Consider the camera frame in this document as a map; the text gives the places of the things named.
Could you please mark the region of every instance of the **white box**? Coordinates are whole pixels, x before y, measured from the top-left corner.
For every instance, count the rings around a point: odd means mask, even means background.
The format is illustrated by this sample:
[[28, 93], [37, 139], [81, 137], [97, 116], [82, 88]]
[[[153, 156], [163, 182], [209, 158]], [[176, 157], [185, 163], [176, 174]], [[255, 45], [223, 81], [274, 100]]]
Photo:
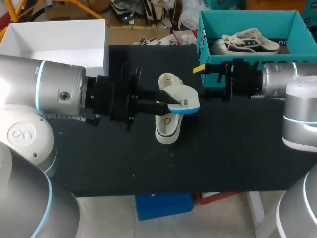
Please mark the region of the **white box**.
[[83, 66], [88, 76], [108, 76], [108, 27], [104, 20], [14, 23], [0, 54]]

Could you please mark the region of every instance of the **shoe lace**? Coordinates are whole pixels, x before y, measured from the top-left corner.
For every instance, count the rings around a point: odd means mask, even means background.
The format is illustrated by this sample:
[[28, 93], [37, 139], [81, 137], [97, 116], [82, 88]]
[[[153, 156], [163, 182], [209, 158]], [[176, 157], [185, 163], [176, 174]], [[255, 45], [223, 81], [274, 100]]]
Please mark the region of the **shoe lace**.
[[229, 35], [223, 35], [222, 38], [224, 39], [224, 44], [225, 43], [230, 43], [230, 44], [233, 44], [233, 45], [245, 45], [246, 43], [239, 39], [237, 36], [229, 36]]

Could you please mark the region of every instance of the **shoe insole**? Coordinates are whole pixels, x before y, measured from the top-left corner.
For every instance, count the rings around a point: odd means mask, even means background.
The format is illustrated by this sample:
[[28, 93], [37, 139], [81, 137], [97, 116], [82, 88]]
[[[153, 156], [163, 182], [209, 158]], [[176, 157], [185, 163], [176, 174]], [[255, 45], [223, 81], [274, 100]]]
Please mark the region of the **shoe insole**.
[[180, 102], [180, 104], [168, 104], [168, 108], [172, 113], [192, 114], [199, 110], [198, 93], [192, 87], [184, 84], [170, 85], [163, 90]]
[[160, 117], [158, 131], [162, 135], [172, 135], [177, 130], [180, 115], [169, 113]]

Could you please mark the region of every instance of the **blue box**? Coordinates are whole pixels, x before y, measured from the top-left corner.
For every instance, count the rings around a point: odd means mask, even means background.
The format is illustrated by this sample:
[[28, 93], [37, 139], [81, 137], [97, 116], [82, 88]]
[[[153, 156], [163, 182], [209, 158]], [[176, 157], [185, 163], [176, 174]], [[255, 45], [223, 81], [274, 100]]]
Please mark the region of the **blue box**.
[[206, 5], [212, 10], [228, 10], [231, 7], [243, 4], [243, 0], [206, 0]]
[[317, 26], [317, 0], [307, 0], [302, 15], [307, 27]]
[[[258, 28], [267, 38], [287, 45], [289, 54], [228, 56], [212, 55], [213, 42], [224, 34], [234, 35], [249, 28]], [[266, 63], [317, 62], [317, 44], [296, 11], [203, 11], [197, 34], [197, 53], [200, 65], [220, 64], [243, 58], [262, 69]], [[202, 75], [205, 87], [225, 87], [225, 79], [217, 82], [218, 74]]]
[[143, 221], [190, 212], [193, 208], [193, 200], [190, 194], [137, 195], [135, 206], [139, 221]]

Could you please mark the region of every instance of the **red object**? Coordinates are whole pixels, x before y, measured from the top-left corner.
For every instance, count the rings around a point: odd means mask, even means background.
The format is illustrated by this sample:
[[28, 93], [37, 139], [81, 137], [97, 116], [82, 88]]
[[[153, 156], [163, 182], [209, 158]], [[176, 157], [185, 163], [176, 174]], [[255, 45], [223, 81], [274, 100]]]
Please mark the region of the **red object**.
[[3, 30], [7, 25], [9, 25], [10, 20], [10, 14], [7, 12], [0, 18], [0, 30]]
[[227, 197], [231, 197], [231, 196], [236, 195], [236, 194], [239, 194], [239, 192], [219, 193], [219, 194], [216, 194], [214, 196], [202, 198], [200, 193], [198, 193], [197, 198], [202, 205], [205, 205], [205, 204], [208, 204], [211, 202], [216, 202], [218, 200], [222, 200], [222, 199], [227, 198]]
[[197, 38], [197, 32], [198, 32], [197, 29], [196, 29], [196, 30], [193, 30], [193, 33], [194, 33], [194, 35], [196, 36], [196, 38]]

